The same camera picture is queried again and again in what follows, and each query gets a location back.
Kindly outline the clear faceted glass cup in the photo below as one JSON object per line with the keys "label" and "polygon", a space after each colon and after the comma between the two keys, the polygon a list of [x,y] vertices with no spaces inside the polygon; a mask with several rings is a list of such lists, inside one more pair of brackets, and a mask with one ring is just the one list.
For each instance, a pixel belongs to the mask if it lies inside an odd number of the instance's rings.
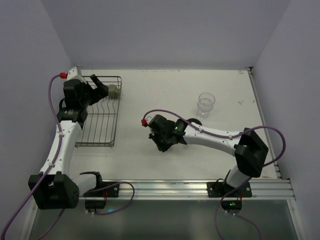
{"label": "clear faceted glass cup", "polygon": [[197,116],[200,119],[205,119],[206,117],[208,117],[214,109],[215,102],[216,98],[213,94],[209,92],[201,93],[198,96]]}

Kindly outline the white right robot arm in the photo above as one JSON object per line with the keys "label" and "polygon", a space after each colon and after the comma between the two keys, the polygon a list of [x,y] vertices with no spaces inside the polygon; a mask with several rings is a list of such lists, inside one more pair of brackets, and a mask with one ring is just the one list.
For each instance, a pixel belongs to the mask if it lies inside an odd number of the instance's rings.
{"label": "white right robot arm", "polygon": [[[240,70],[133,71],[123,78],[115,146],[97,151],[87,168],[105,179],[206,180],[223,178],[236,166],[237,134],[259,126],[261,116],[249,74]],[[185,144],[166,152],[149,138],[141,119],[159,114],[171,121],[198,118],[202,125],[188,126]]]}

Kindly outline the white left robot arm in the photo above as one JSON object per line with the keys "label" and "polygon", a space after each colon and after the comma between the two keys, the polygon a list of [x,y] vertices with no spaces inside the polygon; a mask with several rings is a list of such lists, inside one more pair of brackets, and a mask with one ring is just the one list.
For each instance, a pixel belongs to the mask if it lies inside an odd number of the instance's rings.
{"label": "white left robot arm", "polygon": [[87,119],[87,108],[108,96],[109,88],[95,75],[87,81],[71,79],[63,84],[64,98],[54,113],[56,134],[51,150],[38,174],[31,175],[28,186],[41,210],[74,209],[84,194],[102,187],[98,171],[85,171],[70,178],[70,162]]}

